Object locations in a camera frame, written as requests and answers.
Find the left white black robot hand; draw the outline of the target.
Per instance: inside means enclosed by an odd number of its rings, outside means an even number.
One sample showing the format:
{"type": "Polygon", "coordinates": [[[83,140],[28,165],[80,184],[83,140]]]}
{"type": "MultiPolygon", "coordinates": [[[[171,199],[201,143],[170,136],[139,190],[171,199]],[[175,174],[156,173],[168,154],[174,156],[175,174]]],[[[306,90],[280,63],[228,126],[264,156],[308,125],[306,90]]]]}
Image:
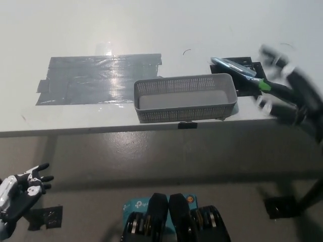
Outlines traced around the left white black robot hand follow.
{"type": "Polygon", "coordinates": [[[17,223],[51,188],[53,176],[41,176],[49,163],[35,166],[21,174],[10,175],[1,183],[1,221],[17,223]]]}

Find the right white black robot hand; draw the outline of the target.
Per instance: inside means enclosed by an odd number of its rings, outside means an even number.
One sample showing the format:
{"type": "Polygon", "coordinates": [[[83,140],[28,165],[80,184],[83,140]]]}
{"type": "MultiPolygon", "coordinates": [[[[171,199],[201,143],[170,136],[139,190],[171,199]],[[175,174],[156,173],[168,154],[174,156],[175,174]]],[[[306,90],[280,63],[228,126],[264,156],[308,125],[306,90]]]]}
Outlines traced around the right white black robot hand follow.
{"type": "Polygon", "coordinates": [[[286,102],[287,105],[261,101],[259,106],[285,122],[299,124],[308,120],[314,126],[322,128],[322,98],[310,79],[284,54],[266,45],[260,47],[259,54],[264,58],[265,64],[274,69],[276,77],[289,84],[285,86],[261,79],[257,83],[259,90],[286,102]]]}

